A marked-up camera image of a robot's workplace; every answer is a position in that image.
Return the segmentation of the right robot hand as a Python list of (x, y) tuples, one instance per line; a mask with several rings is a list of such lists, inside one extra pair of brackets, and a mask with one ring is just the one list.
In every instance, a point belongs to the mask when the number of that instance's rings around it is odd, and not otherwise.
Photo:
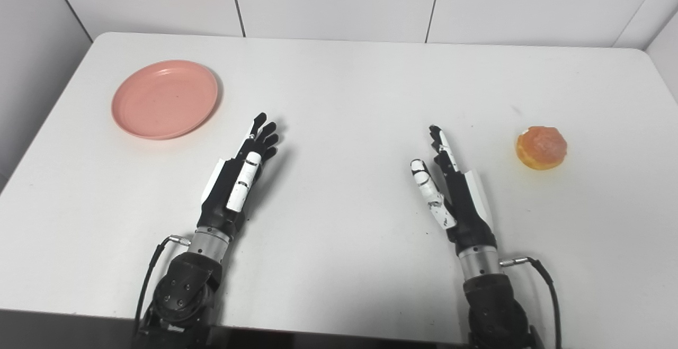
[(429, 131), (431, 146), (436, 152), (434, 163), (442, 172), (448, 194), (444, 195), (436, 185), (422, 160), (411, 161), (410, 171), (431, 214), (445, 230), (448, 240), (455, 244), (456, 253), (473, 247), (497, 248), (480, 180), (472, 171), (460, 170), (440, 127), (431, 125)]

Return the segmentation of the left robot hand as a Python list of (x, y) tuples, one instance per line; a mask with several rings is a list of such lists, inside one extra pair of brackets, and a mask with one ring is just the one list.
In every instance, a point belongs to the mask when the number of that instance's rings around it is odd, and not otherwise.
[(252, 187), (261, 177), (264, 165), (278, 153), (278, 125), (259, 113), (252, 127), (231, 159), (222, 168), (201, 205), (199, 228), (220, 232), (232, 240), (244, 219), (244, 205)]

